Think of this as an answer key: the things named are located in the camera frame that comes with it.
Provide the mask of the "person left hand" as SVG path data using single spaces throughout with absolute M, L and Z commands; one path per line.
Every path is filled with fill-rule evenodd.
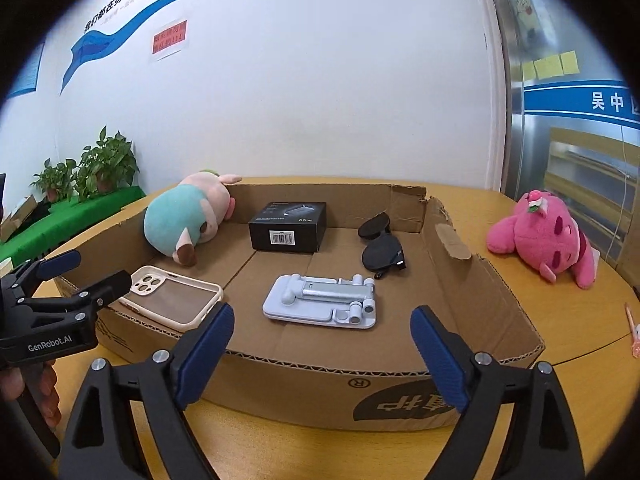
M 58 375 L 54 364 L 55 360 L 44 362 L 40 372 L 28 379 L 19 368 L 7 368 L 0 374 L 1 399 L 4 402 L 16 401 L 28 389 L 50 428 L 58 426 L 62 418 L 60 396 L 55 389 Z

